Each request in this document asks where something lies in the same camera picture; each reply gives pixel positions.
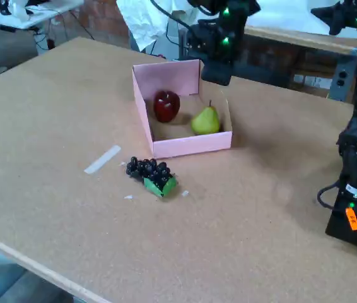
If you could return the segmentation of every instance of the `white tape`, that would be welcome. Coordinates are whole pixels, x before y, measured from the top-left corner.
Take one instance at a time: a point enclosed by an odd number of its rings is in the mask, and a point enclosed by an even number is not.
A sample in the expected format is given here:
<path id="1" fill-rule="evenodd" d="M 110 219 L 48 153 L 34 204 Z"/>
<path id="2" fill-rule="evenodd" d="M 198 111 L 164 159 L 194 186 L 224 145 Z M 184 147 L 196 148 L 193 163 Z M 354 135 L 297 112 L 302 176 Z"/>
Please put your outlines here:
<path id="1" fill-rule="evenodd" d="M 87 174 L 92 174 L 102 168 L 112 157 L 114 157 L 118 152 L 120 152 L 121 147 L 114 145 L 109 150 L 107 150 L 99 159 L 94 161 L 90 166 L 85 169 Z"/>

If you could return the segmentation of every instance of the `pear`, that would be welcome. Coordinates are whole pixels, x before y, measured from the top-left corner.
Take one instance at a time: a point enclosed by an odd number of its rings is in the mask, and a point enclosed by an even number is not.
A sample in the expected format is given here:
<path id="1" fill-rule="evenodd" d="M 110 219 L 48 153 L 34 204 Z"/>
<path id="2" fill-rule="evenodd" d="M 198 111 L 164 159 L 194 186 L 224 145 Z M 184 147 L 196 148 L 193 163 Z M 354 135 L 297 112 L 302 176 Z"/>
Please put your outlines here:
<path id="1" fill-rule="evenodd" d="M 191 120 L 192 131 L 196 134 L 214 134 L 219 131 L 220 122 L 218 112 L 215 107 L 205 107 L 198 115 Z"/>

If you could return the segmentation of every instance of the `dark grape bunch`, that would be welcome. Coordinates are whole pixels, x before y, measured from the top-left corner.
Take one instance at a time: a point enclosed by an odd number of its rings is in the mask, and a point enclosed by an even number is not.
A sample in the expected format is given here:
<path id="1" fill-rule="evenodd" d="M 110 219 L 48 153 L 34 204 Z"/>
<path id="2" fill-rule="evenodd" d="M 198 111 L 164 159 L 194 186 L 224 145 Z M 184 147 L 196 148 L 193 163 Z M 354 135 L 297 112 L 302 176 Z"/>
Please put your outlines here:
<path id="1" fill-rule="evenodd" d="M 142 183 L 144 182 L 143 178 L 148 178 L 160 191 L 163 190 L 167 181 L 173 177 L 166 162 L 157 164 L 155 159 L 139 161 L 136 157 L 132 157 L 131 162 L 127 164 L 126 173 Z"/>

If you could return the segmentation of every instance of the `apple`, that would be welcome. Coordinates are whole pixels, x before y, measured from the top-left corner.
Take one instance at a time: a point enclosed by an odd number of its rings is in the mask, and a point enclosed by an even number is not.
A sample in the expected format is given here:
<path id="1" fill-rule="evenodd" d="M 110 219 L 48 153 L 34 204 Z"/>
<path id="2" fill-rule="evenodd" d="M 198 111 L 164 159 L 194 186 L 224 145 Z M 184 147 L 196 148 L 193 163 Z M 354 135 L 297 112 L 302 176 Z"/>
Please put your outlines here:
<path id="1" fill-rule="evenodd" d="M 180 97 L 170 90 L 160 90 L 153 99 L 153 111 L 159 122 L 170 122 L 180 109 Z"/>

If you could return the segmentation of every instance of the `orange tag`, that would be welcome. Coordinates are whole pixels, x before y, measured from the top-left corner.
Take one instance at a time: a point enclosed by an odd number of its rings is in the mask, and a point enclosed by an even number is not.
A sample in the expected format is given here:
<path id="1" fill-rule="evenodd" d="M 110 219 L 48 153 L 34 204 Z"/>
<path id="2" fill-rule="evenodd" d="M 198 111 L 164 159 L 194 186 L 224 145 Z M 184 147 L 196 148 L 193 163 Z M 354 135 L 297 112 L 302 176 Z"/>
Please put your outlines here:
<path id="1" fill-rule="evenodd" d="M 351 229 L 357 230 L 357 218 L 355 215 L 355 211 L 351 207 L 349 207 L 345 209 L 345 212 L 347 213 L 347 218 L 351 226 Z"/>

